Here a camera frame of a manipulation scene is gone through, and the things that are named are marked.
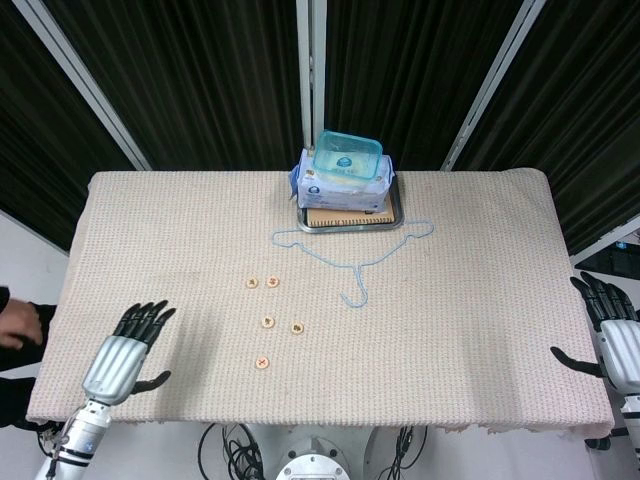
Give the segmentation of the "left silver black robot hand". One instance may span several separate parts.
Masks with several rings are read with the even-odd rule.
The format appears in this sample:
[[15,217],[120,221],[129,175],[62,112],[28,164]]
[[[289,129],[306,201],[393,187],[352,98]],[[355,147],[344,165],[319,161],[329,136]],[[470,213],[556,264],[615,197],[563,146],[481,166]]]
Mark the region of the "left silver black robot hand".
[[124,312],[85,375],[82,387],[88,401],[119,405],[131,395],[161,387],[170,378],[171,371],[164,370],[153,379],[139,379],[147,355],[176,312],[167,305],[167,300],[136,303]]

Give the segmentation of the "bystander human hand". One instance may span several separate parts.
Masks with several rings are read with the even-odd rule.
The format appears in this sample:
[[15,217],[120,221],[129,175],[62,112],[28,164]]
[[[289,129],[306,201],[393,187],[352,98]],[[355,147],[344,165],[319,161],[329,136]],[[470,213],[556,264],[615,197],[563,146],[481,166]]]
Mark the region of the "bystander human hand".
[[1,312],[0,341],[3,348],[20,350],[26,341],[41,345],[43,332],[35,306],[10,299]]

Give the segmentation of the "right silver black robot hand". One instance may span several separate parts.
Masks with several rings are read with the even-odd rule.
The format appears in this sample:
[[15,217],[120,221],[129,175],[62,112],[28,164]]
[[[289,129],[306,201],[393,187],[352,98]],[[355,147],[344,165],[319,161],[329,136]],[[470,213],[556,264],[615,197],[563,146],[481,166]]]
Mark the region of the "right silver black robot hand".
[[587,272],[571,277],[580,293],[600,349],[598,363],[579,361],[552,346],[552,355],[565,367],[607,379],[620,394],[639,394],[639,314],[619,287]]

